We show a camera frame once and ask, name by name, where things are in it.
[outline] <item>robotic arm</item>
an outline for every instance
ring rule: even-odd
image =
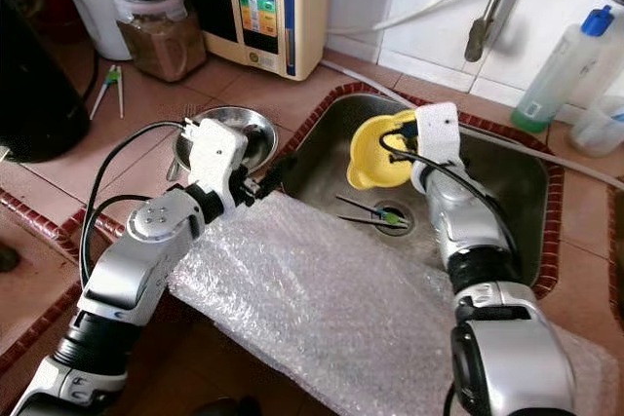
[[[459,159],[452,103],[416,110],[418,154],[476,186]],[[500,224],[486,205],[422,163],[411,181],[425,194],[450,277],[457,326],[451,333],[454,389],[471,415],[572,415],[574,377],[561,344],[521,283]]]
[[[459,158],[454,104],[416,111],[418,154],[485,189]],[[46,357],[11,416],[99,415],[121,393],[130,351],[165,289],[167,276],[206,224],[268,195],[289,162],[258,185],[240,167],[246,139],[219,122],[189,122],[190,180],[130,216],[122,238],[97,263],[78,313]],[[476,416],[573,416],[574,379],[550,324],[513,266],[492,212],[461,184],[416,163],[411,181],[426,195],[452,282],[454,390]]]
[[[167,276],[205,226],[237,205],[268,195],[289,164],[258,185],[241,160],[247,139],[210,119],[190,121],[191,180],[130,215],[123,236],[102,255],[56,352],[43,359],[12,416],[99,415],[124,388],[130,351],[149,322]]]

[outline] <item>white hose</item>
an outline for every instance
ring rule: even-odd
[[[379,31],[382,29],[387,29],[392,26],[396,26],[397,24],[405,23],[411,19],[415,19],[423,14],[426,14],[434,7],[442,4],[446,0],[432,0],[424,7],[408,12],[406,14],[399,15],[397,17],[393,17],[391,19],[385,19],[384,21],[380,21],[379,23],[375,23],[369,26],[352,26],[345,28],[329,28],[329,34],[339,34],[339,35],[347,35],[347,34],[360,34],[360,33],[368,33],[371,31]]]
[[[401,95],[398,95],[397,93],[393,92],[392,90],[390,90],[390,89],[384,87],[383,85],[375,82],[374,80],[370,79],[369,77],[365,77],[364,75],[361,75],[358,72],[354,72],[353,70],[350,70],[350,69],[345,68],[345,67],[343,67],[341,65],[338,65],[337,63],[330,62],[329,60],[321,60],[321,63],[325,67],[332,68],[333,70],[336,70],[336,71],[338,71],[340,73],[348,75],[348,76],[350,76],[352,78],[355,78],[356,80],[359,80],[360,82],[366,83],[367,85],[369,85],[369,86],[375,88],[376,90],[384,93],[388,97],[391,97],[395,101],[403,104],[405,107],[409,107],[411,109],[415,109],[417,107],[415,104],[413,104],[412,102],[409,102],[407,99],[405,99]],[[621,182],[618,179],[616,179],[615,177],[611,177],[610,175],[606,175],[606,174],[604,174],[602,172],[599,172],[597,170],[592,170],[592,169],[587,168],[587,167],[585,167],[583,165],[579,165],[578,163],[574,163],[573,161],[565,160],[564,158],[559,158],[557,156],[549,155],[547,153],[542,153],[541,151],[533,150],[531,148],[526,148],[525,146],[521,145],[520,143],[513,143],[513,142],[508,141],[508,140],[503,140],[503,139],[497,138],[497,137],[495,137],[493,135],[489,135],[489,134],[485,134],[485,133],[482,133],[482,132],[478,132],[478,131],[475,131],[473,129],[467,128],[465,126],[460,127],[459,131],[462,132],[462,133],[465,133],[466,135],[470,135],[470,136],[473,136],[475,138],[478,138],[480,140],[484,140],[484,141],[487,141],[489,143],[493,143],[495,145],[502,146],[503,148],[509,148],[511,150],[518,151],[520,153],[524,153],[524,154],[532,156],[534,158],[539,158],[540,160],[548,161],[549,163],[555,163],[556,165],[563,166],[564,168],[568,168],[569,170],[575,170],[575,171],[580,172],[582,174],[589,175],[590,177],[593,177],[593,178],[599,180],[600,182],[604,182],[605,184],[611,185],[611,186],[615,187],[616,189],[624,191],[624,182]]]

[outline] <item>fork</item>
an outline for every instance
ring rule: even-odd
[[[194,102],[187,102],[184,104],[184,117],[182,118],[182,121],[186,118],[192,118],[195,114],[197,114],[197,105]],[[174,159],[167,169],[167,175],[165,177],[168,182],[176,182],[179,179],[179,173],[180,165],[174,156]]]

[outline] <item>green liquid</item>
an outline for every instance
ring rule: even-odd
[[[545,131],[548,128],[550,122],[539,122],[533,121],[525,114],[520,112],[518,109],[514,109],[514,112],[511,113],[511,122],[514,125],[523,131],[532,132],[532,133],[540,133]]]

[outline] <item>sink drain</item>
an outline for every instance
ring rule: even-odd
[[[394,200],[382,200],[381,202],[375,204],[374,207],[381,208],[381,209],[388,211],[389,213],[393,213],[398,216],[401,216],[402,218],[408,221],[408,225],[409,225],[407,229],[388,228],[387,226],[374,226],[374,228],[380,233],[397,238],[400,236],[406,236],[413,229],[413,216],[411,215],[410,209],[407,208],[406,206],[398,202],[395,202]],[[379,219],[377,215],[372,214],[372,213],[370,214],[370,218]]]

